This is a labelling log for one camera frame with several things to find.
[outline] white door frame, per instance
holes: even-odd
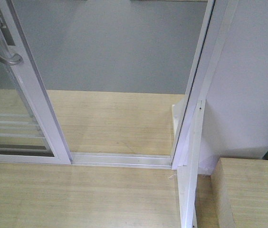
[[[0,0],[0,9],[15,43],[8,49],[23,58],[19,64],[9,67],[54,154],[54,157],[0,155],[0,162],[71,164],[71,154],[13,4],[10,0]]]
[[[172,169],[187,164],[187,137],[199,100],[205,100],[239,0],[209,0],[186,89],[188,101],[182,109],[172,146]]]

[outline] gray wall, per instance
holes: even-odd
[[[239,1],[206,99],[200,172],[268,151],[267,0]]]
[[[13,2],[47,89],[184,94],[205,2]]]

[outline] white wall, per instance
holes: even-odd
[[[240,0],[207,94],[200,172],[211,173],[220,156],[267,150],[268,1]]]

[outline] sliding glass door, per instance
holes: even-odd
[[[0,162],[70,164],[11,1],[0,1]]]

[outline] wooden floor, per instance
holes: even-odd
[[[0,163],[0,228],[179,228],[171,170]]]
[[[170,155],[184,95],[48,91],[72,152]]]
[[[219,228],[210,176],[198,176],[195,209],[198,228]]]

